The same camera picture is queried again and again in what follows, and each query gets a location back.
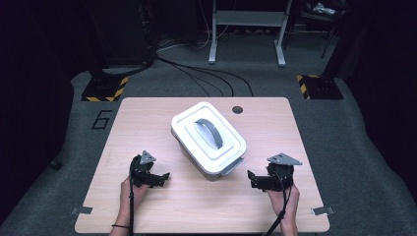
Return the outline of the white cloth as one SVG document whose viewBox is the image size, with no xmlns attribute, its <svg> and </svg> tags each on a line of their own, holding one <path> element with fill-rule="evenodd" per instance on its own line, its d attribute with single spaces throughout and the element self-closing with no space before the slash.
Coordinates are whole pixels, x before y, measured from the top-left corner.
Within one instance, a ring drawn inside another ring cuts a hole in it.
<svg viewBox="0 0 417 236">
<path fill-rule="evenodd" d="M 335 14 L 334 9 L 332 8 L 328 8 L 325 5 L 323 5 L 322 3 L 317 3 L 313 8 L 312 11 L 314 13 L 317 14 L 326 14 L 326 15 L 330 15 L 333 16 Z"/>
</svg>

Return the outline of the white metal stand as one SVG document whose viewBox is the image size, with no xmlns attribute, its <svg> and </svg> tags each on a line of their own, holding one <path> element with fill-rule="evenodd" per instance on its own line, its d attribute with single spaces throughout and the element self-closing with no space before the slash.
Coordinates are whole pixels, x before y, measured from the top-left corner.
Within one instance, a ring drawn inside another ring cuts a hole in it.
<svg viewBox="0 0 417 236">
<path fill-rule="evenodd" d="M 274 41 L 274 48 L 278 66 L 283 68 L 286 61 L 282 48 L 287 22 L 293 0 L 286 0 L 285 10 L 282 12 L 256 12 L 240 10 L 218 10 L 217 0 L 212 0 L 211 11 L 211 45 L 208 62 L 216 62 L 217 27 L 218 26 L 246 26 L 246 27 L 276 27 L 280 28 L 279 37 Z"/>
</svg>

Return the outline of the black striped stand base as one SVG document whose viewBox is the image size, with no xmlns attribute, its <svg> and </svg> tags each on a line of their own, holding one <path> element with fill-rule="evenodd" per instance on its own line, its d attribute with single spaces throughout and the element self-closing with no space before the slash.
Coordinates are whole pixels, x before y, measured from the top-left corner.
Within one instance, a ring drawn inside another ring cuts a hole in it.
<svg viewBox="0 0 417 236">
<path fill-rule="evenodd" d="M 104 82 L 90 81 L 82 93 L 82 101 L 117 101 L 128 81 L 127 77 L 110 78 Z"/>
<path fill-rule="evenodd" d="M 316 75 L 297 75 L 296 79 L 305 99 L 343 99 L 334 80 L 327 81 Z"/>
</svg>

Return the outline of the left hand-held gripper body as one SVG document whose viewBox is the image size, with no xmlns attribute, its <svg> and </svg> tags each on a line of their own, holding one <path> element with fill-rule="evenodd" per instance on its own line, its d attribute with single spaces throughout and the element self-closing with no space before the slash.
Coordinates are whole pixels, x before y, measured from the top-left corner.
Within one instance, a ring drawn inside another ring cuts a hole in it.
<svg viewBox="0 0 417 236">
<path fill-rule="evenodd" d="M 130 179 L 135 186 L 141 187 L 146 181 L 153 181 L 150 170 L 155 161 L 156 158 L 146 150 L 133 158 L 130 165 Z"/>
</svg>

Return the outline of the dark metal rack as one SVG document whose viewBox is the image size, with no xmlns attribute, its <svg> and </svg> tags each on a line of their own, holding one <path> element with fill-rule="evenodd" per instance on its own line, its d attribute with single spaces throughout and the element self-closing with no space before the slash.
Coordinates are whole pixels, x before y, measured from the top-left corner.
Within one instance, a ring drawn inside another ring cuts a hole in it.
<svg viewBox="0 0 417 236">
<path fill-rule="evenodd" d="M 306 24 L 306 28 L 312 27 L 314 30 L 325 31 L 326 44 L 321 55 L 324 58 L 328 52 L 328 46 L 334 35 L 337 26 L 338 18 L 326 14 L 317 14 L 312 11 L 312 8 L 317 3 L 323 4 L 324 0 L 293 0 L 289 14 L 289 25 L 286 42 L 289 42 L 290 36 L 295 31 L 295 25 L 298 20 Z"/>
</svg>

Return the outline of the person's left hand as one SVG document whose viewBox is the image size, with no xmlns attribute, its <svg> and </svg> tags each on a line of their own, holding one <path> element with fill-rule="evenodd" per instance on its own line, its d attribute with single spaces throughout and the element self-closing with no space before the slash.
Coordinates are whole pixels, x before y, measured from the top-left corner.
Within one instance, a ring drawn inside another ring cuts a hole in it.
<svg viewBox="0 0 417 236">
<path fill-rule="evenodd" d="M 121 183 L 119 211 L 121 213 L 128 213 L 130 211 L 130 194 L 131 193 L 134 193 L 134 208 L 137 208 L 142 202 L 143 198 L 145 197 L 148 189 L 149 189 L 149 185 L 143 185 L 141 187 L 137 187 L 135 185 L 131 185 L 130 179 L 126 178 Z"/>
</svg>

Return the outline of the person's right hand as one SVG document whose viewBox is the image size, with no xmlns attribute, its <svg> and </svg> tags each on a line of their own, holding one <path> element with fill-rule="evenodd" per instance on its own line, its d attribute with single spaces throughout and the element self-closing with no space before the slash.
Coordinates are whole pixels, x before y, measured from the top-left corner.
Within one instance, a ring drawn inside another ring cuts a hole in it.
<svg viewBox="0 0 417 236">
<path fill-rule="evenodd" d="M 296 220 L 300 192 L 295 185 L 286 189 L 284 192 L 267 190 L 267 194 L 276 215 L 279 215 L 284 209 L 285 215 L 283 216 L 283 221 Z"/>
</svg>

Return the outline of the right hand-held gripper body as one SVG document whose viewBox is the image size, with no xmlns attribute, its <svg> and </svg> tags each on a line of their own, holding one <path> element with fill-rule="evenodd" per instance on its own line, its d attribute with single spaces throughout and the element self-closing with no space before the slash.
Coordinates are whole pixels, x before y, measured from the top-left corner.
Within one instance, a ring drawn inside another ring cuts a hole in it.
<svg viewBox="0 0 417 236">
<path fill-rule="evenodd" d="M 294 166 L 302 165 L 302 162 L 280 153 L 268 158 L 268 190 L 284 191 L 294 183 Z"/>
</svg>

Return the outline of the black cabinet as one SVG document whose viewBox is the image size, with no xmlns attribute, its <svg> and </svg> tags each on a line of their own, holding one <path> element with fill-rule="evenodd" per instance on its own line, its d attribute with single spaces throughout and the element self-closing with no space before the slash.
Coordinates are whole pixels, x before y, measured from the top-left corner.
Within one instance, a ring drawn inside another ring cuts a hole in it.
<svg viewBox="0 0 417 236">
<path fill-rule="evenodd" d="M 87 3 L 108 66 L 152 62 L 154 37 L 143 0 L 88 0 Z"/>
</svg>

